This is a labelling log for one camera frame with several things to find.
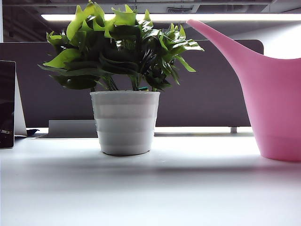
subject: ceiling light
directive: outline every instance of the ceiling light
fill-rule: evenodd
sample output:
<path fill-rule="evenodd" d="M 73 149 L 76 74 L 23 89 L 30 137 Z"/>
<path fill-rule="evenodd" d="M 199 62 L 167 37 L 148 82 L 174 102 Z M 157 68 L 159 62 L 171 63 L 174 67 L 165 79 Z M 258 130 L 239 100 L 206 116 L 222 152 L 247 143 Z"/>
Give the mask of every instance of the ceiling light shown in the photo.
<path fill-rule="evenodd" d="M 75 15 L 50 14 L 42 15 L 48 21 L 71 21 Z M 105 18 L 113 18 L 114 14 L 106 14 Z M 209 21 L 301 21 L 301 14 L 151 14 L 152 21 L 158 23 L 185 23 L 188 19 L 202 22 Z M 144 14 L 137 14 L 138 20 Z"/>

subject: white flower pot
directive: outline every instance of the white flower pot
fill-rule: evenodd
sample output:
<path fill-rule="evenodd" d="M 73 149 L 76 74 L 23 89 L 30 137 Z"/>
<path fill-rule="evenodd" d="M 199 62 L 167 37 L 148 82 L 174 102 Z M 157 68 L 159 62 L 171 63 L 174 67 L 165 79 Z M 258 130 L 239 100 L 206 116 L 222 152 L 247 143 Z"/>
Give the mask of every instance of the white flower pot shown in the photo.
<path fill-rule="evenodd" d="M 159 92 L 91 92 L 101 151 L 113 155 L 146 153 L 151 149 Z"/>

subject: gray partition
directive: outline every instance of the gray partition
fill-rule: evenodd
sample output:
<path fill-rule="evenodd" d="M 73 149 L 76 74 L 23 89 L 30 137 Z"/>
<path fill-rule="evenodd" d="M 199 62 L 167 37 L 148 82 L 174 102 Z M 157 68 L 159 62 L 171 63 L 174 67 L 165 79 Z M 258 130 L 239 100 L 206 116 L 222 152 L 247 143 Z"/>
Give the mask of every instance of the gray partition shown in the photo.
<path fill-rule="evenodd" d="M 172 82 L 173 87 L 161 93 L 157 126 L 249 126 L 241 86 L 233 69 L 212 43 L 198 42 L 205 52 L 183 54 L 197 72 L 189 73 L 177 64 L 181 85 Z M 238 42 L 263 53 L 258 40 Z M 49 60 L 47 53 L 52 51 L 45 42 L 0 44 L 0 59 L 17 63 L 27 127 L 47 127 L 48 120 L 93 119 L 89 90 L 65 89 L 37 66 Z M 130 88 L 124 75 L 115 77 L 121 88 Z"/>

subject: watering can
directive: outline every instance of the watering can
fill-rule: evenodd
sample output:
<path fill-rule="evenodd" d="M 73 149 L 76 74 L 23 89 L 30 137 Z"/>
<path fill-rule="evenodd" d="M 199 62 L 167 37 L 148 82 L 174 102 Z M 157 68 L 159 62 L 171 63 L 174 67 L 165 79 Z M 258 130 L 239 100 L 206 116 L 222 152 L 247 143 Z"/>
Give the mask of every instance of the watering can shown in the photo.
<path fill-rule="evenodd" d="M 267 57 L 200 21 L 186 23 L 207 37 L 236 72 L 261 155 L 301 161 L 301 58 Z"/>

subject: black screen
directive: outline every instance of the black screen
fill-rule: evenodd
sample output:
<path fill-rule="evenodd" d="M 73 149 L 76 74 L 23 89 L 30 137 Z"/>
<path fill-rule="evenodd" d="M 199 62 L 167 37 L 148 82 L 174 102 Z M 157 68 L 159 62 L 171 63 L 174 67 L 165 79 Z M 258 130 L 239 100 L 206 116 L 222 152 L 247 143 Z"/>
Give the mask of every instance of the black screen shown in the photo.
<path fill-rule="evenodd" d="M 0 61 L 0 148 L 14 145 L 16 63 Z"/>

